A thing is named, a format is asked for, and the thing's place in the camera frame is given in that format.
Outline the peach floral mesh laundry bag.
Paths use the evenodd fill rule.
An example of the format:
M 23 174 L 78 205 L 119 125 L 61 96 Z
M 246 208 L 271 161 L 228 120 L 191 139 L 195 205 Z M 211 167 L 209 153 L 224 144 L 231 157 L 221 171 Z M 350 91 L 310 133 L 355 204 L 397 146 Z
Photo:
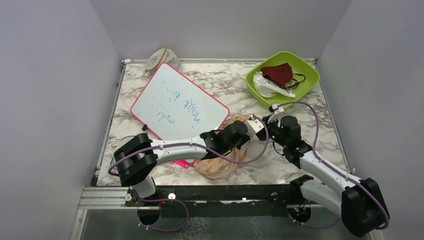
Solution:
M 246 143 L 240 148 L 234 148 L 225 155 L 228 144 L 225 140 L 225 127 L 244 126 L 242 123 L 249 118 L 245 115 L 236 115 L 226 122 L 223 128 L 203 132 L 199 137 L 205 141 L 206 156 L 194 161 L 194 167 L 209 179 L 225 179 L 229 177 L 241 164 L 247 151 L 241 152 Z

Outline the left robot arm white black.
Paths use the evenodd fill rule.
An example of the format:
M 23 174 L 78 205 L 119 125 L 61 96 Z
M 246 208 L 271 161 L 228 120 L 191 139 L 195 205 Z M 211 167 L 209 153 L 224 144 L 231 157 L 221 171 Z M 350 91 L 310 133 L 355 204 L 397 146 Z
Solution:
M 152 140 L 140 133 L 124 141 L 114 153 L 114 164 L 108 173 L 119 177 L 123 187 L 132 187 L 144 205 L 157 200 L 157 188 L 150 172 L 155 166 L 177 160 L 223 158 L 234 148 L 241 148 L 253 137 L 269 140 L 267 126 L 260 119 L 236 120 L 222 130 L 203 132 L 184 140 Z

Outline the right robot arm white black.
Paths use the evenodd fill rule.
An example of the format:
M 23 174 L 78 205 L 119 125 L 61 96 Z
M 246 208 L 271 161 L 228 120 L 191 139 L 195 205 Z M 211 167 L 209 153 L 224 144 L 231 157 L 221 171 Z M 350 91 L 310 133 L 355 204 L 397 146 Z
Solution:
M 296 179 L 288 190 L 289 199 L 300 204 L 310 200 L 338 215 L 347 230 L 362 237 L 389 226 L 390 214 L 378 183 L 361 179 L 321 156 L 315 145 L 302 140 L 301 127 L 293 116 L 277 120 L 269 115 L 249 128 L 261 141 L 272 140 L 283 148 L 283 156 L 297 168 L 316 178 Z

